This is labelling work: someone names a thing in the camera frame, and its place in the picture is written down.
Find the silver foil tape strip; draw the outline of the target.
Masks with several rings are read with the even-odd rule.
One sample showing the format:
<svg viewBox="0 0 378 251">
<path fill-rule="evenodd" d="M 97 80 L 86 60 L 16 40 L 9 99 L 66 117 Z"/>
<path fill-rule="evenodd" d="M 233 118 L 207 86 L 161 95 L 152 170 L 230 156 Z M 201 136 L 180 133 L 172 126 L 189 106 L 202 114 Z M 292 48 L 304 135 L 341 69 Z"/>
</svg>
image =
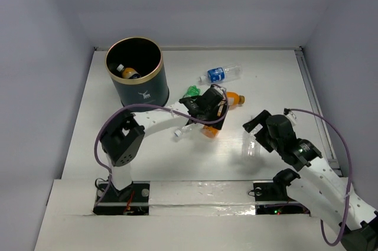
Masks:
<svg viewBox="0 0 378 251">
<path fill-rule="evenodd" d="M 251 181 L 153 181 L 151 216 L 254 216 Z"/>
</svg>

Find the small orange bottle barcode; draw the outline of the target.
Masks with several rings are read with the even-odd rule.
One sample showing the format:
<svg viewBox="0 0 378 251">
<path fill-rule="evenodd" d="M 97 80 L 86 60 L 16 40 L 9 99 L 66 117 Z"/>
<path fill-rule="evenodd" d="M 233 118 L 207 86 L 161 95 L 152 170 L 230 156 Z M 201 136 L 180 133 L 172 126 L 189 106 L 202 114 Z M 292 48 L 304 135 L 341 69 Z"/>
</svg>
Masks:
<svg viewBox="0 0 378 251">
<path fill-rule="evenodd" d="M 245 97 L 235 92 L 226 92 L 228 98 L 229 109 L 242 106 L 245 103 Z"/>
</svg>

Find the blue label water bottle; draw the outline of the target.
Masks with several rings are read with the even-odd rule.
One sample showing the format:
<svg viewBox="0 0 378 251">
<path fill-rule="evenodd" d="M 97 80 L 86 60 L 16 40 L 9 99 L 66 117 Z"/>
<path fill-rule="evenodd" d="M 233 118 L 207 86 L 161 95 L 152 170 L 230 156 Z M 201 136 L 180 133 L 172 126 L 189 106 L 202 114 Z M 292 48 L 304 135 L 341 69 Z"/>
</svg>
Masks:
<svg viewBox="0 0 378 251">
<path fill-rule="evenodd" d="M 240 65 L 216 67 L 207 70 L 198 78 L 199 84 L 219 84 L 237 80 L 242 75 L 242 67 Z"/>
</svg>

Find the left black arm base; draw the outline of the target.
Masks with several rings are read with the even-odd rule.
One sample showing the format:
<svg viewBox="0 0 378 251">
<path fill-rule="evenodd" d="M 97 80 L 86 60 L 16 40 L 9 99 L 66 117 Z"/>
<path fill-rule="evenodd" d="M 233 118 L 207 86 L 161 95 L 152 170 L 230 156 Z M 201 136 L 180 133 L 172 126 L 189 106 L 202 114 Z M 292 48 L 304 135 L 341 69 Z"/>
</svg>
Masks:
<svg viewBox="0 0 378 251">
<path fill-rule="evenodd" d="M 108 181 L 95 181 L 96 199 L 93 213 L 100 216 L 147 216 L 149 214 L 149 182 L 133 182 L 122 191 L 117 191 Z"/>
</svg>

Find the clear bottle white cap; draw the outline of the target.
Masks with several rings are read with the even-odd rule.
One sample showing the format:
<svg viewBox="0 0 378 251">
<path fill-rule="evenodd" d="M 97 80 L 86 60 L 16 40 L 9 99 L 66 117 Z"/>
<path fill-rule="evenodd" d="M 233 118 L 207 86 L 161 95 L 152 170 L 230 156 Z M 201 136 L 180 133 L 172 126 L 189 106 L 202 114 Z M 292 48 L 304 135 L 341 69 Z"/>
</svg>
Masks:
<svg viewBox="0 0 378 251">
<path fill-rule="evenodd" d="M 184 136 L 194 131 L 195 129 L 198 129 L 199 127 L 200 125 L 198 123 L 191 123 L 189 125 L 182 126 L 174 131 L 174 138 L 182 139 Z"/>
</svg>

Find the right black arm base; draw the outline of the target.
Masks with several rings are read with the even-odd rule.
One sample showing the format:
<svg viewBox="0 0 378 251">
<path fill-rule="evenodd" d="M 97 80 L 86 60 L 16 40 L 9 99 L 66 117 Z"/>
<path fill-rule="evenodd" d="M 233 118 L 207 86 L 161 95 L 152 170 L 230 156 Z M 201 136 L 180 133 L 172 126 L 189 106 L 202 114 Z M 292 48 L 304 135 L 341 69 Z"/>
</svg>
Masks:
<svg viewBox="0 0 378 251">
<path fill-rule="evenodd" d="M 307 214 L 310 211 L 290 198 L 287 188 L 295 179 L 300 179 L 297 172 L 287 168 L 278 172 L 270 181 L 257 181 L 253 183 L 253 188 L 247 193 L 255 199 L 255 209 L 257 215 L 282 214 Z"/>
</svg>

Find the green plastic bottle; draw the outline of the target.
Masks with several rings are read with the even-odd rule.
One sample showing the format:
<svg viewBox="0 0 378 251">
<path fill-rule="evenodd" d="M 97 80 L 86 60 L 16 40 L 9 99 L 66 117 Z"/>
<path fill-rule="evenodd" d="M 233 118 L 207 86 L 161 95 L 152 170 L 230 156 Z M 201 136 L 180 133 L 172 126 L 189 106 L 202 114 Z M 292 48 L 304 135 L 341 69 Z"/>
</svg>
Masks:
<svg viewBox="0 0 378 251">
<path fill-rule="evenodd" d="M 193 85 L 187 89 L 186 93 L 183 95 L 183 98 L 196 97 L 199 95 L 201 95 L 201 90 L 197 86 Z"/>
</svg>

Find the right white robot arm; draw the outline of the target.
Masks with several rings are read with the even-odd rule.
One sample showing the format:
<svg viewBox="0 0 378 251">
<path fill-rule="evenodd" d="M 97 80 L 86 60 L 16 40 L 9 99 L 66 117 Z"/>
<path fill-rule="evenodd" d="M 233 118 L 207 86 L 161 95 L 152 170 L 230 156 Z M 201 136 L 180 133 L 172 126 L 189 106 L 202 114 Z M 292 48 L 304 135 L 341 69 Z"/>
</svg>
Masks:
<svg viewBox="0 0 378 251">
<path fill-rule="evenodd" d="M 320 150 L 309 140 L 296 136 L 295 115 L 263 110 L 243 124 L 257 143 L 275 151 L 289 167 L 278 172 L 270 188 L 254 189 L 255 197 L 274 195 L 294 200 L 338 234 L 333 245 L 345 250 L 377 250 L 377 210 L 355 192 L 351 179 L 343 180 L 330 167 Z"/>
</svg>

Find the small orange floral bottle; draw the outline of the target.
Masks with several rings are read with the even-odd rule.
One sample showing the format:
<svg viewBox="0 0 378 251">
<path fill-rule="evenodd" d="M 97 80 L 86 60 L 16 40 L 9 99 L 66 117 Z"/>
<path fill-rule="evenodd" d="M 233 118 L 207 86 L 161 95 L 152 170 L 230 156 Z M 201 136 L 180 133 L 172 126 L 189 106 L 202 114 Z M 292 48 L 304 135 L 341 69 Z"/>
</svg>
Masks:
<svg viewBox="0 0 378 251">
<path fill-rule="evenodd" d="M 214 139 L 218 135 L 219 130 L 212 126 L 204 125 L 201 129 L 201 133 L 208 138 Z"/>
</svg>

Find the tall orange blue tea bottle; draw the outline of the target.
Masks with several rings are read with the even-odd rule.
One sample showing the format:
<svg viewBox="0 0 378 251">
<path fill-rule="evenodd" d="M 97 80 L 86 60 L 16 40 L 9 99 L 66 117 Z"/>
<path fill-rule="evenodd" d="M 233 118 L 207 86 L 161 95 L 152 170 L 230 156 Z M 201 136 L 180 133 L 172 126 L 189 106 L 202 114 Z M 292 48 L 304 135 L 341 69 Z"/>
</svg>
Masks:
<svg viewBox="0 0 378 251">
<path fill-rule="evenodd" d="M 135 69 L 125 67 L 122 64 L 118 65 L 116 70 L 120 73 L 120 76 L 123 79 L 138 79 L 141 77 L 141 75 Z"/>
</svg>

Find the dark bin with gold rim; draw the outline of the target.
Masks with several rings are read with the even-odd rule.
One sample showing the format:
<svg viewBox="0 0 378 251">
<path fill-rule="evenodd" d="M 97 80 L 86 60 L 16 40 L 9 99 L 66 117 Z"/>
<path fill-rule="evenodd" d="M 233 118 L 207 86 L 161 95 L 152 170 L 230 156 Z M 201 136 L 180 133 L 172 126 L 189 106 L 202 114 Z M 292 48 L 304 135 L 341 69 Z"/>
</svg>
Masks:
<svg viewBox="0 0 378 251">
<path fill-rule="evenodd" d="M 162 51 L 152 40 L 125 38 L 106 53 L 106 70 L 122 106 L 165 106 L 170 95 Z"/>
</svg>

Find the metal rail at table edge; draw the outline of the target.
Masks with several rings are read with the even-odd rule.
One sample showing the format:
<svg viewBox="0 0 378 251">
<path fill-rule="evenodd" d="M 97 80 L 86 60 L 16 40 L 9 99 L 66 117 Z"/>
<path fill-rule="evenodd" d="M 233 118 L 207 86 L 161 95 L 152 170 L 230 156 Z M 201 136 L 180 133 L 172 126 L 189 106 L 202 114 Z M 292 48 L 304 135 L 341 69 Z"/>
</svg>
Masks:
<svg viewBox="0 0 378 251">
<path fill-rule="evenodd" d="M 309 98 L 309 103 L 311 105 L 311 111 L 322 116 L 322 110 L 314 89 L 314 85 L 311 80 L 311 76 L 308 70 L 307 63 L 305 61 L 304 52 L 301 47 L 294 49 L 296 60 L 304 81 L 305 89 Z M 331 142 L 330 134 L 328 132 L 327 124 L 320 118 L 314 117 L 315 123 L 317 124 L 318 132 L 320 134 L 320 139 L 322 142 L 323 151 L 327 157 L 328 163 L 333 171 L 339 176 L 342 177 L 343 173 L 340 169 L 340 165 L 335 156 L 334 148 Z"/>
</svg>

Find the clear crushed bottle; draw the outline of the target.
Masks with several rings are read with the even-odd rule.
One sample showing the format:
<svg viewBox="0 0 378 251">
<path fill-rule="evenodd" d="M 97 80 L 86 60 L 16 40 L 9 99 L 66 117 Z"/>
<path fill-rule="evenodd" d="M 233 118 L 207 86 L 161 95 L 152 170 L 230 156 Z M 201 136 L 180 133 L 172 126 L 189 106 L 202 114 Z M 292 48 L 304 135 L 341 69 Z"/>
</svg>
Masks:
<svg viewBox="0 0 378 251">
<path fill-rule="evenodd" d="M 242 161 L 248 167 L 254 167 L 260 158 L 260 144 L 256 141 L 256 129 L 248 132 L 243 128 Z"/>
</svg>

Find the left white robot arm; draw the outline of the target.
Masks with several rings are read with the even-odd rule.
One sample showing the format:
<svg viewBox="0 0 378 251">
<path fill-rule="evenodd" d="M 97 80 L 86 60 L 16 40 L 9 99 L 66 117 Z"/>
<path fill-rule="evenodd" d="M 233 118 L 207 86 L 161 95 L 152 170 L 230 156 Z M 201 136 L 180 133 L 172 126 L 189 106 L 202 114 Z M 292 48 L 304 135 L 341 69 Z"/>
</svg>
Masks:
<svg viewBox="0 0 378 251">
<path fill-rule="evenodd" d="M 129 164 L 145 138 L 192 123 L 218 125 L 228 110 L 226 89 L 217 84 L 202 95 L 185 97 L 166 107 L 141 103 L 119 109 L 102 125 L 94 142 L 94 158 L 108 171 L 107 186 L 95 204 L 110 193 L 119 201 L 130 196 L 133 181 Z"/>
</svg>

